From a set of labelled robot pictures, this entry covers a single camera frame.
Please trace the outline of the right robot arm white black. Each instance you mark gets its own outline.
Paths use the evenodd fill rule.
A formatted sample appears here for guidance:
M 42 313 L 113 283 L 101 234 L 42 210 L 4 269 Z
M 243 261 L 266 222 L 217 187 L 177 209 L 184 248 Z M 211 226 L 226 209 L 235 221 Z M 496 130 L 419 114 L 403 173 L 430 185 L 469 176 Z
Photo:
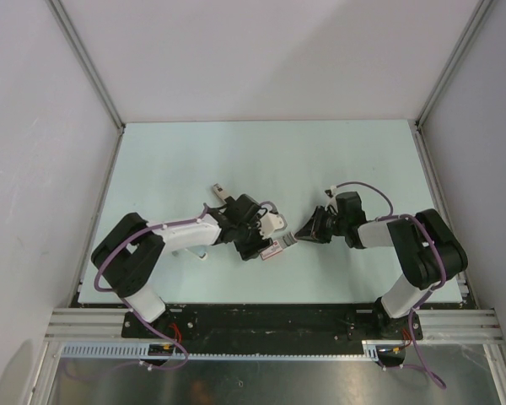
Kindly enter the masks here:
M 374 303 L 372 328 L 379 337 L 394 337 L 402 329 L 402 318 L 467 269 L 466 251 L 438 211 L 369 220 L 357 192 L 327 195 L 328 204 L 315 208 L 295 234 L 297 240 L 329 244 L 342 237 L 351 249 L 395 250 L 401 276 Z

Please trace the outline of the light blue stapler cover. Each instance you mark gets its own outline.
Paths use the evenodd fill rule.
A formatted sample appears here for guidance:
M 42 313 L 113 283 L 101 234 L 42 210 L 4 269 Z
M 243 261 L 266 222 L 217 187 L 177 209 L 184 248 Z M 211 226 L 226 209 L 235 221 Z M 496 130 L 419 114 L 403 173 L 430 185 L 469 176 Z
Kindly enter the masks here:
M 178 257 L 182 254 L 191 254 L 195 258 L 204 261 L 207 259 L 208 253 L 207 248 L 205 246 L 192 246 L 185 249 L 180 249 L 172 252 L 172 255 Z

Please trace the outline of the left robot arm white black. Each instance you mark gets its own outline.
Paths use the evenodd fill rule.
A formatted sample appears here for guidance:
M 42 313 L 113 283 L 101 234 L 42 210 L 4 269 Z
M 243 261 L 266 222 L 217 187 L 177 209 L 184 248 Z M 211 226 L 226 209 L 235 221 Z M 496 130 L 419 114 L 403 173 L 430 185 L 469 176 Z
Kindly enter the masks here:
M 226 197 L 220 207 L 203 205 L 191 219 L 149 223 L 139 213 L 126 214 L 93 250 L 94 289 L 115 294 L 140 317 L 140 327 L 160 337 L 170 326 L 166 304 L 149 279 L 161 256 L 191 248 L 232 244 L 247 262 L 272 245 L 272 235 L 286 222 L 270 203 L 246 194 Z

